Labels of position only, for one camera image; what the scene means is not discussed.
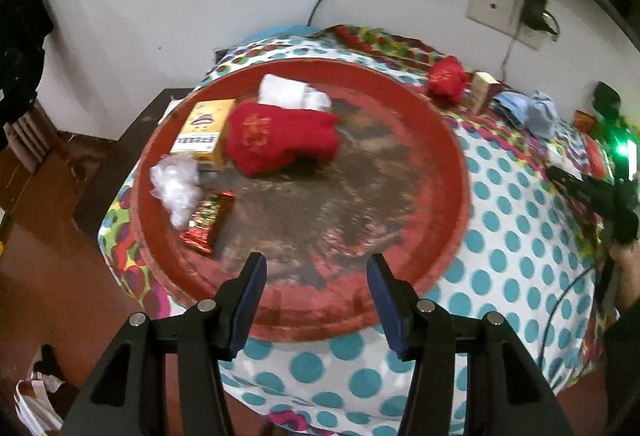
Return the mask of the person right hand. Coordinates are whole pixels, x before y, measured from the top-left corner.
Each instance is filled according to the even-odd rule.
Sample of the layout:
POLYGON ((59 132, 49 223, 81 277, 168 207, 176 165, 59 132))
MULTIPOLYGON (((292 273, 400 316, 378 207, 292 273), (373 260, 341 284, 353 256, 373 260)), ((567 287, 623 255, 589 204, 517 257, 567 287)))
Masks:
POLYGON ((620 271, 614 304, 619 313, 638 303, 640 297, 640 247, 639 242, 628 245, 613 244, 608 251, 620 271))

